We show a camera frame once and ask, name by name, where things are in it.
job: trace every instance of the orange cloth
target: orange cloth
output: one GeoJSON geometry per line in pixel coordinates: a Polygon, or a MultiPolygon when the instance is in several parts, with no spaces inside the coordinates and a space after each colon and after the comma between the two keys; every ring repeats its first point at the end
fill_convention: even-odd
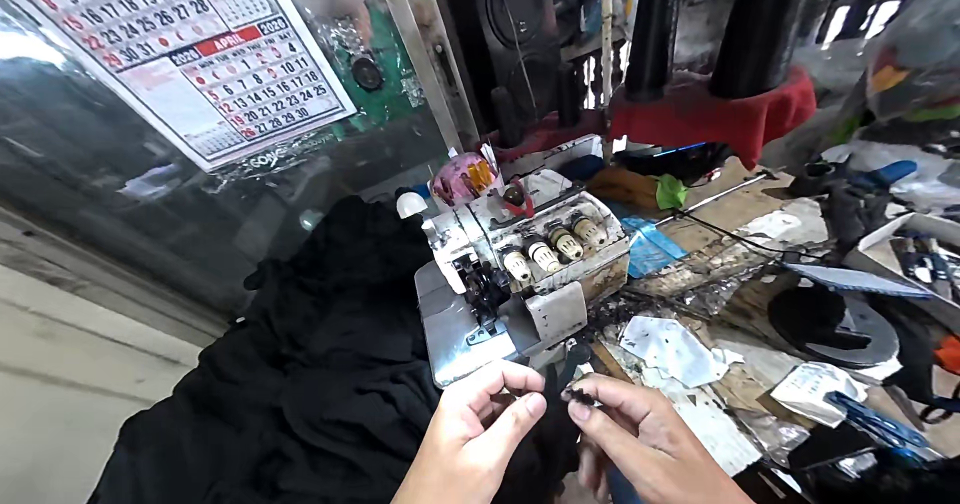
{"type": "Polygon", "coordinates": [[[940,341],[940,348],[933,351],[937,362],[953,374],[960,374],[960,338],[949,335],[940,341]]]}

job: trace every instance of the blue tool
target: blue tool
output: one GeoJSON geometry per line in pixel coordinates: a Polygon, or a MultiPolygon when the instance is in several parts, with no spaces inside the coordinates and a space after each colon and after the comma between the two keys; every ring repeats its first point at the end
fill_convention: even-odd
{"type": "Polygon", "coordinates": [[[840,391],[831,391],[824,397],[834,405],[846,409],[846,420],[881,442],[895,448],[905,448],[907,443],[918,447],[930,447],[923,435],[894,419],[865,407],[840,391]]]}

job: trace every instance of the metal rod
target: metal rod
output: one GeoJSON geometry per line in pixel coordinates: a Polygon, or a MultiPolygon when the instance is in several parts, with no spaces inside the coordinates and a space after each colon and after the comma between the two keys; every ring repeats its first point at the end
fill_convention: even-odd
{"type": "Polygon", "coordinates": [[[610,96],[614,93],[613,74],[614,74],[614,0],[600,0],[601,13],[603,15],[603,27],[601,29],[601,39],[603,51],[603,98],[600,102],[600,108],[604,109],[610,104],[610,96]]]}
{"type": "MultiPolygon", "coordinates": [[[[776,178],[777,178],[777,177],[774,176],[773,172],[771,172],[770,170],[763,170],[761,173],[759,173],[759,174],[757,174],[756,176],[748,179],[747,181],[744,181],[743,183],[741,183],[741,184],[739,184],[739,185],[737,185],[737,186],[730,187],[730,188],[727,189],[726,191],[717,192],[716,194],[714,194],[713,196],[711,196],[711,197],[709,197],[709,198],[704,198],[703,200],[697,202],[696,204],[693,204],[693,205],[690,206],[689,208],[686,208],[684,211],[687,212],[687,213],[692,213],[692,212],[694,212],[694,211],[702,208],[702,207],[705,206],[706,204],[709,204],[709,203],[711,203],[711,202],[714,202],[714,201],[716,201],[716,200],[719,200],[720,198],[723,198],[724,196],[730,194],[731,192],[737,192],[737,191],[739,191],[739,190],[741,190],[741,189],[743,189],[743,188],[745,188],[745,187],[750,187],[750,185],[753,185],[754,183],[756,183],[756,182],[758,182],[758,181],[761,181],[761,180],[764,180],[764,179],[776,179],[776,178]]],[[[664,225],[664,224],[666,224],[667,222],[670,222],[671,220],[677,218],[677,216],[678,216],[678,215],[670,215],[670,216],[668,216],[668,217],[666,217],[666,218],[662,218],[662,219],[658,220],[656,223],[654,223],[654,226],[664,225]]]]}

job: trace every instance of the green cloth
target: green cloth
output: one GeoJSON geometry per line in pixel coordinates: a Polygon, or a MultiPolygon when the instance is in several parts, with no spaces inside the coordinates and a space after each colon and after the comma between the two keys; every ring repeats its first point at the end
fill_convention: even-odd
{"type": "Polygon", "coordinates": [[[684,206],[688,189],[679,179],[670,174],[664,174],[656,180],[656,204],[660,209],[679,209],[684,206]]]}

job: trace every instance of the finger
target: finger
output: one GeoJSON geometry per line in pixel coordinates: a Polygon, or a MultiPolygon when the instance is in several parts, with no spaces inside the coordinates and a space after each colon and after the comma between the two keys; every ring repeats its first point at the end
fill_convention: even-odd
{"type": "Polygon", "coordinates": [[[531,392],[516,400],[500,414],[492,425],[480,436],[466,443],[464,448],[476,447],[490,457],[498,466],[506,468],[507,461],[514,454],[537,421],[544,417],[546,399],[543,395],[531,392]]]}
{"type": "Polygon", "coordinates": [[[620,411],[610,407],[600,407],[600,410],[606,413],[606,415],[608,415],[609,418],[615,421],[620,427],[623,427],[629,431],[631,435],[636,436],[640,433],[640,424],[634,423],[632,419],[620,413],[620,411]]]}
{"type": "Polygon", "coordinates": [[[664,452],[643,445],[599,409],[577,401],[570,401],[566,406],[570,419],[603,449],[634,485],[641,486],[644,477],[660,470],[658,461],[669,459],[664,452]]]}
{"type": "Polygon", "coordinates": [[[673,412],[673,407],[658,390],[636,386],[609,376],[591,373],[575,382],[573,387],[589,394],[605,406],[618,410],[636,424],[640,424],[651,411],[662,410],[664,406],[673,412]]]}
{"type": "Polygon", "coordinates": [[[446,391],[459,397],[471,410],[480,412],[490,402],[490,396],[504,386],[524,391],[543,391],[544,377],[530,367],[495,360],[480,367],[473,374],[447,387],[446,391]]]}
{"type": "Polygon", "coordinates": [[[580,463],[577,467],[577,481],[595,495],[600,489],[607,456],[589,436],[583,436],[578,447],[580,463]]]}
{"type": "Polygon", "coordinates": [[[490,404],[484,407],[483,413],[479,415],[480,421],[483,422],[484,429],[492,425],[494,421],[500,417],[500,414],[507,410],[507,407],[509,407],[517,399],[512,395],[507,395],[507,397],[509,397],[508,400],[498,400],[498,397],[501,396],[502,395],[494,395],[489,402],[490,404]]]}

